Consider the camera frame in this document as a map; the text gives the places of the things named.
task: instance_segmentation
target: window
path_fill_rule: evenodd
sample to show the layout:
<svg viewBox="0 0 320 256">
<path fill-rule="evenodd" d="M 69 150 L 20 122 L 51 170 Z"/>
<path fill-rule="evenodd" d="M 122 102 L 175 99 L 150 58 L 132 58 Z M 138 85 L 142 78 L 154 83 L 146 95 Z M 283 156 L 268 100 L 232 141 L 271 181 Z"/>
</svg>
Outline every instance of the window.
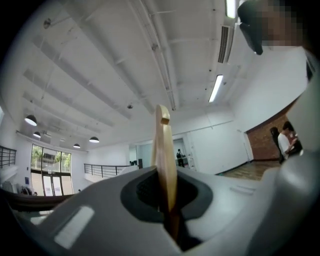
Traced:
<svg viewBox="0 0 320 256">
<path fill-rule="evenodd" d="M 71 154 L 32 145 L 31 184 L 38 196 L 72 195 Z"/>
</svg>

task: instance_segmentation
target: air vent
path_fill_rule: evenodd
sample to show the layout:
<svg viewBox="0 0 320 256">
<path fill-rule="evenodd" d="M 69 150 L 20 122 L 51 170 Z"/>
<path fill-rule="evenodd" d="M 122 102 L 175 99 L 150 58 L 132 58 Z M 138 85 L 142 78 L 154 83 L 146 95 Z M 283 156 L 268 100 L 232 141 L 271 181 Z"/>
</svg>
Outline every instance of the air vent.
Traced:
<svg viewBox="0 0 320 256">
<path fill-rule="evenodd" d="M 219 52 L 219 58 L 218 58 L 219 63 L 225 62 L 227 44 L 228 44 L 228 35 L 229 35 L 229 27 L 222 26 L 220 52 Z"/>
</svg>

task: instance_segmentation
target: person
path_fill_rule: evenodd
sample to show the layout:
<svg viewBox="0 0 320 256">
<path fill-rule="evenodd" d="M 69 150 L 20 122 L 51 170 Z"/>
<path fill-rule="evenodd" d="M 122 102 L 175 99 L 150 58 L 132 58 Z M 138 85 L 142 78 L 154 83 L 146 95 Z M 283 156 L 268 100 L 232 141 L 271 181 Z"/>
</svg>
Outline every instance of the person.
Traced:
<svg viewBox="0 0 320 256">
<path fill-rule="evenodd" d="M 279 150 L 279 163 L 282 164 L 283 161 L 285 160 L 283 154 L 282 154 L 282 151 L 279 147 L 279 142 L 278 142 L 278 136 L 279 136 L 279 131 L 278 131 L 278 128 L 277 127 L 272 127 L 270 129 L 270 133 L 272 135 L 272 139 L 273 139 L 273 142 L 274 144 L 276 145 L 277 149 Z"/>
<path fill-rule="evenodd" d="M 295 148 L 295 144 L 298 141 L 297 138 L 294 138 L 291 143 L 289 142 L 287 136 L 289 136 L 289 134 L 291 133 L 291 131 L 289 130 L 290 127 L 291 124 L 289 122 L 285 122 L 282 127 L 282 132 L 278 136 L 279 147 L 284 159 L 288 159 L 290 151 Z"/>
<path fill-rule="evenodd" d="M 184 167 L 184 160 L 182 159 L 180 149 L 178 149 L 178 152 L 176 153 L 176 159 L 178 159 L 178 166 Z"/>
</svg>

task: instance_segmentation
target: metal railing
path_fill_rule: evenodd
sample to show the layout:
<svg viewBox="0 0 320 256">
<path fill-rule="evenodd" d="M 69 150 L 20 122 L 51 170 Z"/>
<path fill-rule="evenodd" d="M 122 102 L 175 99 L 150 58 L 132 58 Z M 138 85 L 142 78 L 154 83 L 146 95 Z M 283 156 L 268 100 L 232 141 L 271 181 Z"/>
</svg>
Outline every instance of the metal railing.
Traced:
<svg viewBox="0 0 320 256">
<path fill-rule="evenodd" d="M 130 165 L 97 165 L 84 164 L 84 173 L 96 175 L 102 178 L 112 178 L 117 176 L 125 167 Z"/>
<path fill-rule="evenodd" d="M 16 164 L 15 149 L 7 148 L 0 145 L 0 168 Z"/>
</svg>

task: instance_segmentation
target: white ceiling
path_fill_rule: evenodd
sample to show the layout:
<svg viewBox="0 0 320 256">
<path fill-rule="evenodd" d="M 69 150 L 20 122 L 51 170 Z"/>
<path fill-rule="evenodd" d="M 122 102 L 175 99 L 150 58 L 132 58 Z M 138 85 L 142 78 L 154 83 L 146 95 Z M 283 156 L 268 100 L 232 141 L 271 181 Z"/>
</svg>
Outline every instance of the white ceiling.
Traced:
<svg viewBox="0 0 320 256">
<path fill-rule="evenodd" d="M 208 106 L 218 74 L 225 86 L 214 104 L 226 103 L 228 75 L 239 66 L 217 63 L 221 27 L 236 21 L 224 0 L 57 0 L 41 11 L 30 22 L 21 112 L 34 114 L 42 131 L 89 149 L 91 136 L 150 116 L 157 104 Z"/>
</svg>

